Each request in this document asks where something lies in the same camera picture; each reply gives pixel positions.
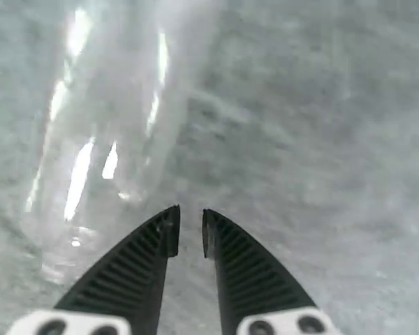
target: screw hole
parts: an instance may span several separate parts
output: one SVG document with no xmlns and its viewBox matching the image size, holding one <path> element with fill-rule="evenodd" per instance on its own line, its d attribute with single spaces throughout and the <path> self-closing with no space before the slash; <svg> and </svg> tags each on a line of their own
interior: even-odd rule
<svg viewBox="0 0 419 335">
<path fill-rule="evenodd" d="M 66 323 L 62 320 L 51 320 L 45 323 L 37 332 L 37 335 L 62 335 Z"/>
<path fill-rule="evenodd" d="M 112 326 L 104 326 L 99 327 L 92 335 L 118 335 L 118 331 Z"/>
<path fill-rule="evenodd" d="M 298 320 L 301 332 L 305 334 L 320 334 L 325 331 L 323 323 L 313 316 L 303 316 Z"/>
<path fill-rule="evenodd" d="M 266 321 L 255 321 L 250 325 L 249 335 L 274 335 L 274 329 Z"/>
</svg>

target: floor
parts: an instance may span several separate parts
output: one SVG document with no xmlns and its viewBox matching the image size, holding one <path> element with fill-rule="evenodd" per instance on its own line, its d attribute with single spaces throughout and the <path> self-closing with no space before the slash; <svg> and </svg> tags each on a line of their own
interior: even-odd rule
<svg viewBox="0 0 419 335">
<path fill-rule="evenodd" d="M 43 280 L 18 224 L 61 3 L 0 1 L 0 334 L 68 288 Z M 182 205 L 159 334 L 220 334 L 203 207 L 272 251 L 345 334 L 419 334 L 419 0 L 225 0 L 217 26 L 137 214 Z"/>
</svg>

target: grey carpet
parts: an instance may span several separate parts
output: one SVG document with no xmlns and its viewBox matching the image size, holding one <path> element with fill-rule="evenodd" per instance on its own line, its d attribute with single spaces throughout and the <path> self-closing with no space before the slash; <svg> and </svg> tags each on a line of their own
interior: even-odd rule
<svg viewBox="0 0 419 335">
<path fill-rule="evenodd" d="M 0 1 L 0 334 L 67 287 L 16 220 L 50 89 L 55 1 Z M 219 334 L 198 210 L 268 247 L 345 334 L 419 334 L 419 0 L 226 0 L 140 221 L 182 204 L 160 334 Z"/>
</svg>

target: clear plastic bottle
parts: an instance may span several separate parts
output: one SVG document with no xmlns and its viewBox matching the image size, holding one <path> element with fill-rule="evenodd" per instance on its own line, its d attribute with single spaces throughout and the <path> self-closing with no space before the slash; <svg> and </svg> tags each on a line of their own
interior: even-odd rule
<svg viewBox="0 0 419 335">
<path fill-rule="evenodd" d="M 81 275 L 122 208 L 157 187 L 216 13 L 208 0 L 88 0 L 69 11 L 21 221 L 49 280 Z"/>
</svg>

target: transparent bottle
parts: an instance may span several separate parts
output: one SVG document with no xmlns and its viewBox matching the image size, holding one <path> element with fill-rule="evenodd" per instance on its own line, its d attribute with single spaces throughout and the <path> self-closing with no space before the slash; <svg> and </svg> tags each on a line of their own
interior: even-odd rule
<svg viewBox="0 0 419 335">
<path fill-rule="evenodd" d="M 157 187 L 216 15 L 208 0 L 89 0 L 68 12 L 21 220 L 49 280 L 80 276 L 122 229 L 124 208 Z"/>
</svg>

